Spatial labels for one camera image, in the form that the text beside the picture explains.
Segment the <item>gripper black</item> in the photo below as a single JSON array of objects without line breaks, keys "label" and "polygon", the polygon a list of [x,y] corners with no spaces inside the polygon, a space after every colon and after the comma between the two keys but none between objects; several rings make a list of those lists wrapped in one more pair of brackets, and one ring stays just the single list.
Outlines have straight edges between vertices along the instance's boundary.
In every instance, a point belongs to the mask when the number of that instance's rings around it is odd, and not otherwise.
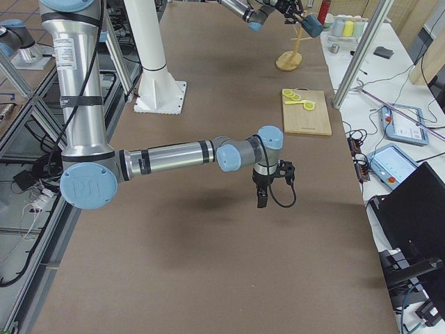
[{"label": "gripper black", "polygon": [[305,19],[301,0],[277,0],[274,7],[285,17],[285,24],[301,24]]},{"label": "gripper black", "polygon": [[262,175],[256,170],[252,172],[252,180],[256,184],[257,190],[257,207],[259,209],[265,208],[268,202],[268,186],[272,184],[273,180],[278,177],[278,172],[275,171],[270,175]]}]

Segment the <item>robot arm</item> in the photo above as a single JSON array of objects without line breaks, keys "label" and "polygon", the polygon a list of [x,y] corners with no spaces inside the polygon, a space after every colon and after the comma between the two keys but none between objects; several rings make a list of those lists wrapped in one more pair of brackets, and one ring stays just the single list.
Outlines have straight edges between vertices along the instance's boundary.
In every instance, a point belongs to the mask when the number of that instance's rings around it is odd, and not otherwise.
[{"label": "robot arm", "polygon": [[103,1],[40,2],[43,27],[53,38],[65,119],[60,192],[69,204],[97,209],[110,203],[120,182],[212,162],[225,172],[251,166],[260,208],[273,194],[273,180],[283,177],[293,184],[292,164],[280,159],[284,136],[274,126],[262,127],[242,141],[220,136],[144,150],[112,148],[106,137],[97,58],[105,12]]},{"label": "robot arm", "polygon": [[262,29],[268,16],[277,10],[284,16],[285,24],[297,24],[308,32],[317,20],[312,15],[304,14],[301,1],[263,1],[259,9],[254,9],[242,1],[221,0],[218,3],[248,23],[253,31]]}]

